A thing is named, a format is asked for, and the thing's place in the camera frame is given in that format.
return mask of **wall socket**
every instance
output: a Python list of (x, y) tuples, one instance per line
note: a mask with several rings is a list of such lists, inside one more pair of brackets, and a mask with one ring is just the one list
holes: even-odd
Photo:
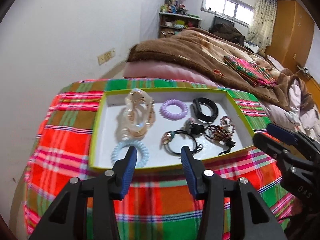
[(101, 64), (107, 62), (108, 60), (112, 59), (115, 55), (116, 55), (115, 48), (107, 51), (106, 53), (99, 55), (98, 56), (98, 64), (101, 65)]

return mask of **metal bolt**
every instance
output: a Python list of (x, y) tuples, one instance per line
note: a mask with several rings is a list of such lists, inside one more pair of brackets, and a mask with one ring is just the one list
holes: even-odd
[(205, 174), (206, 176), (208, 176), (208, 177), (211, 177), (211, 176), (214, 175), (214, 172), (213, 172), (212, 170), (205, 170), (205, 171), (204, 171), (204, 174)]
[(77, 177), (72, 177), (69, 181), (71, 184), (76, 184), (79, 181), (79, 179)]
[(248, 181), (247, 178), (241, 177), (241, 178), (240, 178), (240, 182), (241, 182), (242, 184), (247, 184), (249, 181)]
[(106, 176), (112, 176), (115, 172), (113, 170), (107, 170), (104, 172), (104, 175)]

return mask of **window frame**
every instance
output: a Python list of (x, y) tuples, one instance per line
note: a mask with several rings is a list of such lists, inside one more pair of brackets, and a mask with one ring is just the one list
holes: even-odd
[[(244, 8), (246, 8), (246, 9), (249, 9), (250, 11), (253, 11), (253, 7), (250, 6), (249, 4), (246, 4), (246, 3), (241, 2), (241, 1), (239, 1), (239, 0), (225, 0), (224, 8), (223, 8), (223, 13), (218, 13), (218, 12), (214, 12), (214, 11), (207, 10), (207, 9), (204, 7), (206, 1), (207, 1), (207, 0), (202, 0), (201, 11), (208, 12), (208, 13), (212, 13), (212, 14), (217, 15), (217, 16), (219, 16), (219, 17), (225, 18), (225, 19), (227, 19), (227, 20), (232, 20), (232, 21), (234, 21), (234, 22), (236, 22), (236, 23), (239, 23), (239, 24), (241, 24), (241, 25), (243, 25), (243, 26), (249, 27), (249, 24), (247, 24), (247, 23), (245, 23), (245, 22), (243, 22), (243, 21), (240, 21), (240, 20), (236, 19), (236, 13), (237, 13), (238, 6), (239, 6), (239, 5), (242, 6), (242, 7), (244, 7)], [(226, 8), (226, 1), (229, 1), (229, 2), (232, 2), (232, 3), (235, 3), (235, 4), (236, 4), (233, 17), (224, 14), (224, 10), (225, 10), (225, 8)]]

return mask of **blue gripper pad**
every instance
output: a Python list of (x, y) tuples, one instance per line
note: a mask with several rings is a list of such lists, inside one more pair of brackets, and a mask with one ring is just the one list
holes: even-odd
[(186, 176), (189, 192), (194, 198), (197, 196), (197, 181), (196, 176), (193, 173), (191, 164), (187, 157), (187, 153), (184, 148), (181, 149), (181, 163), (183, 167), (184, 174)]
[(124, 171), (124, 174), (122, 176), (122, 188), (120, 191), (120, 196), (122, 199), (124, 198), (125, 195), (127, 195), (128, 191), (129, 191), (130, 183), (132, 181), (134, 169), (135, 169), (136, 163), (137, 163), (137, 157), (138, 157), (137, 156), (137, 149), (133, 146), (131, 146), (131, 147), (133, 148), (133, 150), (132, 150), (131, 156), (129, 158), (127, 168)]
[(295, 135), (292, 132), (273, 123), (267, 125), (267, 132), (287, 145), (295, 145), (297, 143)]

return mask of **brown beaded hair tie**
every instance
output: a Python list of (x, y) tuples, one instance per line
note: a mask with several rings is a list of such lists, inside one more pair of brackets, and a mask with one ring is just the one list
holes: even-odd
[(220, 125), (208, 125), (205, 128), (204, 136), (207, 138), (208, 141), (219, 141), (224, 142), (226, 146), (228, 146), (228, 150), (224, 152), (220, 152), (219, 155), (229, 153), (231, 151), (231, 148), (236, 145), (236, 142), (232, 141), (232, 135), (235, 132), (235, 125), (233, 124), (233, 121), (227, 117), (223, 116), (220, 119)]

